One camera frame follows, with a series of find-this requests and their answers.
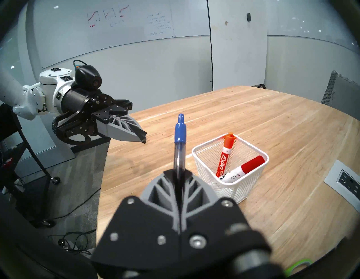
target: white wire mesh basket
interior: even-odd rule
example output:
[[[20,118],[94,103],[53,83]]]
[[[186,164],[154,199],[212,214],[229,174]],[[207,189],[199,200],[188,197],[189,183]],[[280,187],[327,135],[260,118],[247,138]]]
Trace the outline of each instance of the white wire mesh basket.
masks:
[[[224,173],[232,171],[251,159],[261,155],[265,163],[258,166],[256,169],[247,173],[240,179],[232,183],[224,183],[216,177],[215,173],[219,164],[222,148],[224,147],[225,135],[218,136],[203,144],[195,146],[192,150],[192,155],[195,158],[196,168],[198,169],[199,177],[209,184],[219,197],[229,197],[239,203],[247,198],[252,187],[255,185],[257,179],[269,162],[268,155],[256,148],[247,141],[239,138],[237,135],[231,154],[226,164]]]

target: caster wheel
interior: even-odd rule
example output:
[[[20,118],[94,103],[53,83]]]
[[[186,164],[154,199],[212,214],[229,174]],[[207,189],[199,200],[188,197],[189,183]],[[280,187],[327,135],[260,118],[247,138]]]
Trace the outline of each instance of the caster wheel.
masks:
[[[55,226],[55,221],[54,221],[54,220],[45,219],[45,220],[42,220],[42,221],[41,221],[41,225],[42,225],[43,227],[52,228],[53,226]]]
[[[51,181],[54,185],[58,185],[61,182],[60,177],[58,176],[52,177]]]
[[[44,219],[42,221],[31,221],[30,222],[35,228],[52,228],[53,226],[55,226],[55,221],[54,220],[48,220],[48,219]]]

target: orange marker cap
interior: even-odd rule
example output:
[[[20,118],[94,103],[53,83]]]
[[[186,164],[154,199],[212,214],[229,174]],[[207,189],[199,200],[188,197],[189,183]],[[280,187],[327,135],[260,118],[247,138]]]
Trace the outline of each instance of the orange marker cap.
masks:
[[[228,133],[225,136],[225,141],[224,141],[224,147],[226,148],[232,148],[234,145],[234,141],[235,141],[236,137],[234,136],[233,133]]]

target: red marker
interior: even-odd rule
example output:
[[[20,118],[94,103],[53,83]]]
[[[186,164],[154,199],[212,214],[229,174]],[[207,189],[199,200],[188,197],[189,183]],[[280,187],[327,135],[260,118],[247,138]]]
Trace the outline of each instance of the red marker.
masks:
[[[225,183],[232,183],[239,178],[243,177],[245,174],[251,172],[252,170],[256,169],[258,166],[265,163],[265,160],[262,156],[257,156],[252,160],[242,164],[240,167],[232,170],[231,172],[226,173],[223,175],[220,180]]]
[[[233,148],[235,139],[236,137],[233,133],[228,133],[225,136],[224,147],[222,148],[219,165],[217,166],[216,177],[221,177],[224,174],[226,164],[231,153],[231,148]]]

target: whiteboard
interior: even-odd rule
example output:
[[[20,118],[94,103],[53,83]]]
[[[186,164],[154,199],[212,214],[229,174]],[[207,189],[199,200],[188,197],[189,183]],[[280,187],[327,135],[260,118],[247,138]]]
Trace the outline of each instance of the whiteboard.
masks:
[[[113,46],[209,35],[206,0],[35,0],[42,68]]]
[[[327,0],[267,0],[268,36],[332,42],[360,53],[358,42]]]

